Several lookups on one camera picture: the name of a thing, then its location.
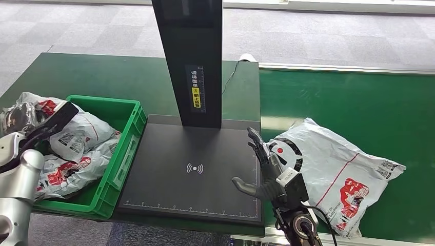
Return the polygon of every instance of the green plastic crate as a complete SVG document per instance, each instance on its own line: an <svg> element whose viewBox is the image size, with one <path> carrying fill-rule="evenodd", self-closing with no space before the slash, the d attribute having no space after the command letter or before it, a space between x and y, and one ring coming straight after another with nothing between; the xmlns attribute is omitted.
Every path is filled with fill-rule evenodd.
<svg viewBox="0 0 435 246"><path fill-rule="evenodd" d="M130 169L146 116L139 101L71 95L68 101L80 106L116 130L121 139L101 180L67 200L48 199L34 205L36 212L51 212L87 219L108 219L112 216L124 181Z"/></svg>

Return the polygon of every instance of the white sticker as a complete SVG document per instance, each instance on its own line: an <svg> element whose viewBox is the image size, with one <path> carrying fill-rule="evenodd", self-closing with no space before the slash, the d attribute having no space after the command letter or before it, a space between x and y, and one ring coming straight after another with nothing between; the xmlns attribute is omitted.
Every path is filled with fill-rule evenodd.
<svg viewBox="0 0 435 246"><path fill-rule="evenodd" d="M290 181L292 181L298 172L293 168L287 168L282 174L276 178L276 181L282 186L285 187Z"/></svg>

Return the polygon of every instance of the red stripe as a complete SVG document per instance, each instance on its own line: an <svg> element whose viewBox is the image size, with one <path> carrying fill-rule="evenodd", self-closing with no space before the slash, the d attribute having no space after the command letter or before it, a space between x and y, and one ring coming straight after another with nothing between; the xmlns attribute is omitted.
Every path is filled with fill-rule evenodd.
<svg viewBox="0 0 435 246"><path fill-rule="evenodd" d="M92 128L94 129L95 135L96 135L96 140L98 141L98 134L97 134L97 132L95 130L94 125L86 117L84 117L83 115L81 115L81 117L85 118L89 122L89 124L92 126Z"/></svg>
<svg viewBox="0 0 435 246"><path fill-rule="evenodd" d="M337 181L337 178L339 177L339 175L341 174L341 172L346 168L346 166L351 163L355 157L359 155L359 153L357 153L350 161L346 162L346 164L343 166L343 168L341 168L340 172L337 174L337 177L335 177L334 181L331 183L331 185L329 186L329 188L326 190L325 194L322 196L322 198L320 199L320 201L315 205L316 207L322 202L323 198L325 198L326 194L328 194L329 190L331 189L331 187L334 185L334 183Z"/></svg>

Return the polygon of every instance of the wireless charging symbol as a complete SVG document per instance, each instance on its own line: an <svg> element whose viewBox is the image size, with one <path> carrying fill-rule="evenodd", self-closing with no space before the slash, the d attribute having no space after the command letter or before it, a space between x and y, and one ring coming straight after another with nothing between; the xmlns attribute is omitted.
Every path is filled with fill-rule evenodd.
<svg viewBox="0 0 435 246"><path fill-rule="evenodd" d="M195 167L195 166L192 166L192 164L187 164L187 167L186 167L186 172L187 173L190 173L190 172L192 172L192 171L196 171L196 172L198 172L199 174L202 174L203 173L203 170L204 170L204 167L203 167L203 165L201 164L201 165L199 165L199 166L197 166L197 167Z"/></svg>

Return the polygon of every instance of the black vertical stand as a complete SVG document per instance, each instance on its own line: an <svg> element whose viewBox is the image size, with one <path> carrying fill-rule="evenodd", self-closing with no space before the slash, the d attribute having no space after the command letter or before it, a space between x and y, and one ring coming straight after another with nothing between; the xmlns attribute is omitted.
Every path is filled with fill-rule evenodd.
<svg viewBox="0 0 435 246"><path fill-rule="evenodd" d="M261 127L222 120L222 0L152 2L180 117L148 115L118 210L263 227L231 181L260 183L246 129Z"/></svg>
<svg viewBox="0 0 435 246"><path fill-rule="evenodd" d="M220 128L222 0L153 0L183 126Z"/></svg>

